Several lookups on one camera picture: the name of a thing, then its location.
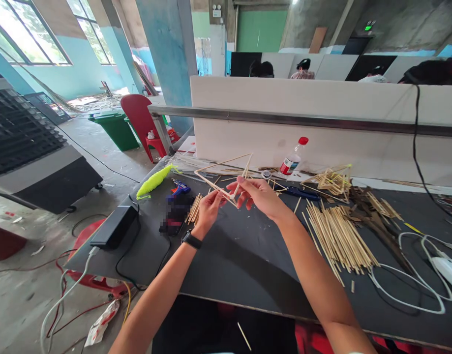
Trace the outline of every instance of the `caster wheel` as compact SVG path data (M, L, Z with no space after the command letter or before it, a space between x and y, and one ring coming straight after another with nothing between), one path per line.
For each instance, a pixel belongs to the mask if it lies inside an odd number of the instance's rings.
M70 214L70 213L76 212L77 211L77 207L76 206L69 206L67 209L65 209L65 211Z

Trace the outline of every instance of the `green wall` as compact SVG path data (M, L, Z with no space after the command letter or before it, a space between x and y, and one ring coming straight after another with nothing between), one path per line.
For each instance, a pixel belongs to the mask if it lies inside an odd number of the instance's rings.
M193 20L193 34L196 38L209 38L210 13L207 11L195 11L191 13Z
M277 53L288 11L241 11L238 52Z

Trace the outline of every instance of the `concrete floor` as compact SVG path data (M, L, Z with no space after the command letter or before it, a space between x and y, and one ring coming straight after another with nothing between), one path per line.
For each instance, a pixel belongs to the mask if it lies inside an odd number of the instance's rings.
M110 168L135 180L141 181L154 166L142 147L126 152L119 151L101 126L91 121L73 119L60 127ZM74 204L78 210L60 222L58 222L58 218L64 214L54 215L44 210L30 210L0 197L0 226L29 240L22 251L0 262L0 269L34 267L71 249L75 238L71 236L70 231L79 220L97 213L109 215L127 193L135 187L136 183L109 171L73 144L70 139L67 140L103 176L104 189L91 190L88 195ZM23 219L12 224L11 221L1 218L5 211L22 216ZM84 227L97 220L99 217L83 222L77 227L75 233L78 234ZM37 255L31 256L31 253L38 250L43 244L45 248ZM54 263L30 272L0 273L0 353L31 354L40 352L40 327L45 315L60 297L59 284L60 271ZM65 301L65 315L59 327L80 312L105 302L107 294L103 291L78 286ZM118 314L109 324L103 341L85 348L83 353L108 352L121 327L126 305L127 301L123 301ZM102 306L81 316L55 335L51 353L63 353L72 344L86 336L91 325L106 307L107 305ZM80 353L83 343L84 341L78 343L73 351L70 349L68 352Z

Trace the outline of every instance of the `watch strap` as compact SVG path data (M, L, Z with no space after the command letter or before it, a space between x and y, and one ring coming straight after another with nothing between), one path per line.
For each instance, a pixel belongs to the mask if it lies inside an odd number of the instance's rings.
M184 243L188 243L190 246L193 246L196 249L200 249L201 245L203 244L202 241L200 241L199 239L197 239L195 236L193 236L191 234L191 230L188 230L186 232L186 235L181 239L181 242Z

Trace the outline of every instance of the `red bottle cap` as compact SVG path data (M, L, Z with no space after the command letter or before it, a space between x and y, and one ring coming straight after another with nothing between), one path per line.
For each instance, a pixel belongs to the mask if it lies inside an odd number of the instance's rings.
M298 143L301 144L301 145L306 145L308 143L308 141L309 141L309 139L307 137L301 137L298 140Z

